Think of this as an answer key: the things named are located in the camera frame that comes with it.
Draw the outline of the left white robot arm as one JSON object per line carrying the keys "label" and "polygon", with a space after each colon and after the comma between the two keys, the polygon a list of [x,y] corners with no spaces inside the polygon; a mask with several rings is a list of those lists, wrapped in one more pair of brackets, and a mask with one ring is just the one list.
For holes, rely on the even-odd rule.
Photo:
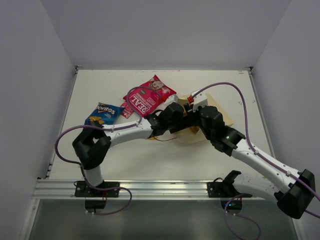
{"label": "left white robot arm", "polygon": [[82,132],[72,142],[72,146],[81,163],[81,172],[86,181],[86,190],[92,196],[99,196],[104,190],[101,163],[108,150],[116,145],[137,140],[162,136],[167,131],[179,131],[187,128],[185,109],[176,102],[163,110],[148,114],[140,121],[128,125],[101,125],[95,121],[84,125]]}

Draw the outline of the orange yellow candy packet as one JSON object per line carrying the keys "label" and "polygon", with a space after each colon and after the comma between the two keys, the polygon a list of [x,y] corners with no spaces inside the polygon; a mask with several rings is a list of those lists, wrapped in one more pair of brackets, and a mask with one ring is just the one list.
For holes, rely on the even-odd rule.
{"label": "orange yellow candy packet", "polygon": [[198,126],[191,126],[190,129],[194,134],[197,134],[198,131],[200,130],[200,128]]}

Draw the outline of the yellow snack packet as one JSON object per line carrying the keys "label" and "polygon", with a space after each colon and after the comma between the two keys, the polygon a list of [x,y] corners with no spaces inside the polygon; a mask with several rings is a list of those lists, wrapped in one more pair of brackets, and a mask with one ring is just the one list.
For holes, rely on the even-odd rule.
{"label": "yellow snack packet", "polygon": [[156,137],[156,136],[153,136],[153,137],[149,137],[149,138],[147,138],[148,140],[158,140],[158,137]]}

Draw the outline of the small pink snack packet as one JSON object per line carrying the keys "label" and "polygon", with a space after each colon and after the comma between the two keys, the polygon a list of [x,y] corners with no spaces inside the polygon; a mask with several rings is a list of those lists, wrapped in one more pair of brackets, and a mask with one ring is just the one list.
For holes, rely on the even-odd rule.
{"label": "small pink snack packet", "polygon": [[126,101],[124,101],[120,107],[123,108],[121,115],[126,119],[128,119],[134,112]]}

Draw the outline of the brown paper bag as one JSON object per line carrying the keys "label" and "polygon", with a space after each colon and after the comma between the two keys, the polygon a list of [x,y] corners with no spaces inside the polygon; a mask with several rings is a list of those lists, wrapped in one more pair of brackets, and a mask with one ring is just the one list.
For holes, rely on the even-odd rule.
{"label": "brown paper bag", "polygon": [[172,128],[167,139],[152,136],[151,140],[167,142],[171,140],[182,144],[195,144],[205,140],[211,141],[219,136],[226,127],[232,127],[234,120],[209,94],[201,93],[195,97],[197,111],[193,111],[193,101],[181,96],[177,103],[184,108],[183,119]]}

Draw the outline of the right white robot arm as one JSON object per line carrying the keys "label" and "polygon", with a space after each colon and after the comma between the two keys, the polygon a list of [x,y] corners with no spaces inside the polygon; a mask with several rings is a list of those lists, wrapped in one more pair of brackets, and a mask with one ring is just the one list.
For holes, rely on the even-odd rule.
{"label": "right white robot arm", "polygon": [[276,203],[293,219],[300,219],[316,196],[315,175],[283,164],[254,146],[248,135],[225,124],[223,115],[214,106],[194,110],[196,122],[214,148],[237,159],[261,174],[256,180],[236,175],[223,183],[227,196],[244,193]]}

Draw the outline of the blue white snack bag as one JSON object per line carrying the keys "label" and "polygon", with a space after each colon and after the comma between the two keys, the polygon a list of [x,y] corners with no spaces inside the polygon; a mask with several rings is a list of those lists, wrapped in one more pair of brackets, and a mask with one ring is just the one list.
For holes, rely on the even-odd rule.
{"label": "blue white snack bag", "polygon": [[99,102],[84,124],[90,125],[91,122],[98,122],[100,125],[113,125],[124,109],[124,107]]}

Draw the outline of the large red snack bag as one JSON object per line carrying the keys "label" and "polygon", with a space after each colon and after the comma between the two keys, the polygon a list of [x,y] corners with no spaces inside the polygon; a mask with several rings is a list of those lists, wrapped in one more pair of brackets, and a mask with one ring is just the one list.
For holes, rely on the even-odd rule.
{"label": "large red snack bag", "polygon": [[144,117],[151,114],[169,96],[177,92],[165,85],[157,75],[123,97],[130,108]]}

